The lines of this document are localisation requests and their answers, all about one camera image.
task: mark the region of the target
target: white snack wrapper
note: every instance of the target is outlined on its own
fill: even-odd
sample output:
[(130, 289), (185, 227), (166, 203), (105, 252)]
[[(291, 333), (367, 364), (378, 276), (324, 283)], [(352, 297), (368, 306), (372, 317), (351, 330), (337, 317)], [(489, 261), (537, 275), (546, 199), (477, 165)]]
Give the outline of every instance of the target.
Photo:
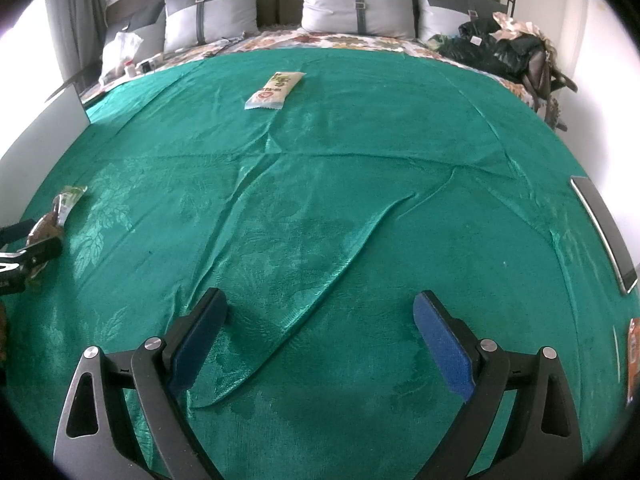
[(276, 72), (267, 81), (267, 84), (260, 88), (244, 104), (245, 110), (251, 108), (273, 108), (280, 110), (291, 89), (305, 75), (304, 72)]

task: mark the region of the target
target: bed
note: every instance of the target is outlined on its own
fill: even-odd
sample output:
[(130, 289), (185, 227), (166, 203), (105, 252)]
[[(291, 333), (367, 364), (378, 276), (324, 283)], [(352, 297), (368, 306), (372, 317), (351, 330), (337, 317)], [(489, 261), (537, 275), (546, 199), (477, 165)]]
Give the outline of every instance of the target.
[[(283, 1), (258, 0), (274, 4), (263, 25), (289, 21)], [(609, 432), (638, 298), (568, 185), (580, 165), (517, 89), (399, 41), (332, 38), (198, 47), (88, 107), (24, 215), (88, 186), (65, 252), (7, 298), (6, 394), (47, 452), (82, 350), (135, 348), (210, 286), (230, 315), (180, 404), (225, 478), (412, 478), (461, 403), (413, 322), (425, 288), (505, 349), (555, 348), (584, 452)], [(243, 110), (276, 71), (305, 72), (284, 108)]]

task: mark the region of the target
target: beige cloth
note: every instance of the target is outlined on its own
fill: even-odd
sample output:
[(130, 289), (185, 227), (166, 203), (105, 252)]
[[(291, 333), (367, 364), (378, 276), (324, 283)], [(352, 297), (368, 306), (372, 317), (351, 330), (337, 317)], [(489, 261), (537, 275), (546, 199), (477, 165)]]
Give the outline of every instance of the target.
[(531, 22), (519, 22), (507, 16), (504, 12), (494, 12), (494, 20), (500, 25), (500, 30), (492, 34), (497, 41), (515, 40), (523, 34), (537, 36), (545, 44), (545, 50), (548, 53), (551, 68), (558, 70), (558, 51), (553, 42), (544, 35), (537, 25)]

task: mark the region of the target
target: blue gripper pad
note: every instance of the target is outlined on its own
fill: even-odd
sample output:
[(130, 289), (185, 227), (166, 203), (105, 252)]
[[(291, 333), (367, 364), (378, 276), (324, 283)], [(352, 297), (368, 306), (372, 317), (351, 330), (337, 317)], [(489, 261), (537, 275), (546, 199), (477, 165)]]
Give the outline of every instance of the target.
[(200, 301), (206, 301), (198, 319), (182, 340), (172, 360), (172, 377), (167, 387), (177, 397), (193, 386), (209, 350), (225, 322), (227, 305), (224, 292), (209, 289)]
[(449, 390), (467, 402), (476, 387), (471, 359), (423, 292), (415, 297), (414, 321)]

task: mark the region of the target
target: metal screw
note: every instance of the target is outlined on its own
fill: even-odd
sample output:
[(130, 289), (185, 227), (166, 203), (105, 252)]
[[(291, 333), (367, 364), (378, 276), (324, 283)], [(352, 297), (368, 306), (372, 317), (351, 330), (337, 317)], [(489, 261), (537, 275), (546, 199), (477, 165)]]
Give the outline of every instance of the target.
[(555, 359), (558, 357), (558, 352), (556, 352), (551, 346), (545, 346), (542, 349), (542, 355), (547, 359)]
[(147, 350), (155, 350), (157, 348), (160, 348), (161, 344), (162, 344), (162, 339), (160, 339), (159, 337), (153, 336), (145, 341), (145, 348)]
[(498, 349), (498, 344), (493, 339), (482, 339), (480, 348), (485, 352), (495, 352)]
[(82, 355), (87, 359), (92, 359), (98, 355), (99, 349), (97, 346), (89, 346)]

